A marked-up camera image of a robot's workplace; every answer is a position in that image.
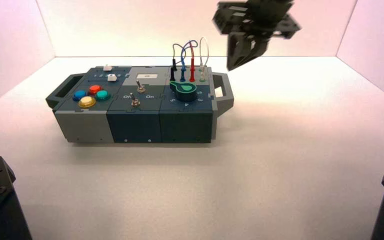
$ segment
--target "white rectangular label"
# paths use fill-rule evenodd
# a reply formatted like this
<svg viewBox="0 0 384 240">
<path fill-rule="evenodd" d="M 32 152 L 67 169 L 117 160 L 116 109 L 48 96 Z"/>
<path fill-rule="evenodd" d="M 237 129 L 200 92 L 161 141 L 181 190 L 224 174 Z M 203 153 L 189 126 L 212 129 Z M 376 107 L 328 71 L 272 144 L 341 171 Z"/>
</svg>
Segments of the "white rectangular label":
<svg viewBox="0 0 384 240">
<path fill-rule="evenodd" d="M 137 79 L 156 79 L 158 74 L 154 73 L 139 73 L 136 77 Z"/>
</svg>

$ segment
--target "white button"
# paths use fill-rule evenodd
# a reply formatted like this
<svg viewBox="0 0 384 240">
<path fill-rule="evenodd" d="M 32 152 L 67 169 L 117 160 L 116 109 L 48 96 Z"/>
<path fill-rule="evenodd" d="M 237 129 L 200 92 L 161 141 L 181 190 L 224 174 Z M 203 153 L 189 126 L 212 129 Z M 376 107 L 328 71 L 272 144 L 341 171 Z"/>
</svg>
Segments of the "white button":
<svg viewBox="0 0 384 240">
<path fill-rule="evenodd" d="M 103 66 L 103 70 L 104 70 L 105 72 L 109 72 L 109 71 L 113 70 L 113 67 L 112 67 L 112 66 L 105 65 L 105 66 Z"/>
<path fill-rule="evenodd" d="M 115 74 L 108 74 L 107 80 L 108 82 L 115 82 L 117 81 L 117 76 Z"/>
</svg>

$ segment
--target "screw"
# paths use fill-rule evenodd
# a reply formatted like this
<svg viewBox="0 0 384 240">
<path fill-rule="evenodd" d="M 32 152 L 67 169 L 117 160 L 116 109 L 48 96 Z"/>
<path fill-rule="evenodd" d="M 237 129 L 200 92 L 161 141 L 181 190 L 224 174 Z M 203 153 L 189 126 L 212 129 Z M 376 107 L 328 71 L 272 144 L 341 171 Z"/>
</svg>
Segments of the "screw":
<svg viewBox="0 0 384 240">
<path fill-rule="evenodd" d="M 3 194 L 7 191 L 7 187 L 5 186 L 0 186 L 0 194 Z"/>
</svg>

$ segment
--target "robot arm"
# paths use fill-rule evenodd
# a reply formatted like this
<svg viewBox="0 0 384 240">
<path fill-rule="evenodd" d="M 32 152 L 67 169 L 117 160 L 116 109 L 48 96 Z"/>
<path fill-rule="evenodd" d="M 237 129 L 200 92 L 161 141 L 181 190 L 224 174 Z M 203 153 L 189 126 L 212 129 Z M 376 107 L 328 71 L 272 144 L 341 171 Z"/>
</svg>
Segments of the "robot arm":
<svg viewBox="0 0 384 240">
<path fill-rule="evenodd" d="M 301 28 L 287 14 L 294 0 L 219 2 L 213 21 L 228 35 L 227 69 L 233 70 L 260 57 L 271 37 L 290 39 Z"/>
</svg>

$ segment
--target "white wall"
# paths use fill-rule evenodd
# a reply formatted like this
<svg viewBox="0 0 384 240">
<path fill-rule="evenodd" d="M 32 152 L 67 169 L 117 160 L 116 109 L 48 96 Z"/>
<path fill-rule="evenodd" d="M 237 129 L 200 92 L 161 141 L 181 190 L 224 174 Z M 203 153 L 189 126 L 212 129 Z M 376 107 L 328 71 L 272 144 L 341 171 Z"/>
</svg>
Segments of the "white wall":
<svg viewBox="0 0 384 240">
<path fill-rule="evenodd" d="M 290 12 L 303 29 L 292 40 L 272 40 L 266 55 L 335 56 L 355 1 L 295 1 Z M 37 2 L 58 57 L 170 56 L 173 42 L 200 36 L 213 56 L 227 52 L 227 37 L 212 23 L 219 0 Z"/>
<path fill-rule="evenodd" d="M 384 0 L 358 0 L 337 56 L 384 91 Z"/>
<path fill-rule="evenodd" d="M 36 1 L 0 0 L 0 96 L 53 57 Z"/>
</svg>

